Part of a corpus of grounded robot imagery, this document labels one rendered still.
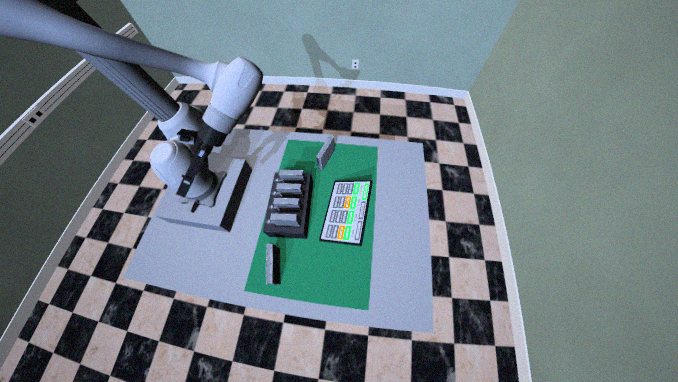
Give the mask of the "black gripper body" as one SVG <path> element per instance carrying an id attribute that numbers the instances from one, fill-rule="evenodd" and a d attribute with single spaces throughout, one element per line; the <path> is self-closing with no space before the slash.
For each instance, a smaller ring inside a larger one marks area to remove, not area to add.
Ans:
<path id="1" fill-rule="evenodd" d="M 203 147 L 205 147 L 207 148 L 206 151 L 208 152 L 211 146 L 214 147 L 222 146 L 228 134 L 224 134 L 211 128 L 203 121 L 197 135 L 203 141 L 203 144 L 201 145 L 200 148 L 202 149 Z"/>

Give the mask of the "green flat mat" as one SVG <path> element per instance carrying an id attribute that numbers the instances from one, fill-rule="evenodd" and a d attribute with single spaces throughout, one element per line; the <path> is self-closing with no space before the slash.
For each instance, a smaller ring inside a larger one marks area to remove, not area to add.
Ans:
<path id="1" fill-rule="evenodd" d="M 369 310 L 378 147 L 335 143 L 323 170 L 316 156 L 325 142 L 288 140 L 280 170 L 311 173 L 307 239 L 268 237 L 264 221 L 245 290 L 268 296 Z M 319 241 L 334 181 L 372 180 L 362 246 Z M 266 244 L 280 248 L 280 285 L 266 284 Z"/>

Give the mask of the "status display screen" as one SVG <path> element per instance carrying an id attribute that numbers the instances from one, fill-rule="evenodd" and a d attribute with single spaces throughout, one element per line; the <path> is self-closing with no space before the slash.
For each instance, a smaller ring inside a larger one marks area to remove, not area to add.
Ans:
<path id="1" fill-rule="evenodd" d="M 319 241 L 362 246 L 372 180 L 334 181 Z"/>

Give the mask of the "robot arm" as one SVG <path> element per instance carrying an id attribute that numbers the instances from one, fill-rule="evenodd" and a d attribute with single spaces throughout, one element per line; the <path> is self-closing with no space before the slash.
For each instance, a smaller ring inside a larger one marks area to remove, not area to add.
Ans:
<path id="1" fill-rule="evenodd" d="M 75 50 L 157 118 L 168 140 L 153 149 L 150 164 L 155 174 L 177 191 L 181 175 L 186 174 L 202 141 L 197 133 L 203 120 L 211 128 L 230 134 L 255 100 L 263 72 L 244 57 L 230 64 L 206 63 L 104 30 L 76 1 L 0 0 L 0 36 Z M 139 65 L 183 74 L 207 84 L 213 96 L 206 111 L 176 102 Z M 181 204 L 188 203 L 187 212 L 194 213 L 199 205 L 212 208 L 216 204 L 227 173 L 213 172 L 208 167 L 207 159 L 187 198 L 179 199 Z"/>

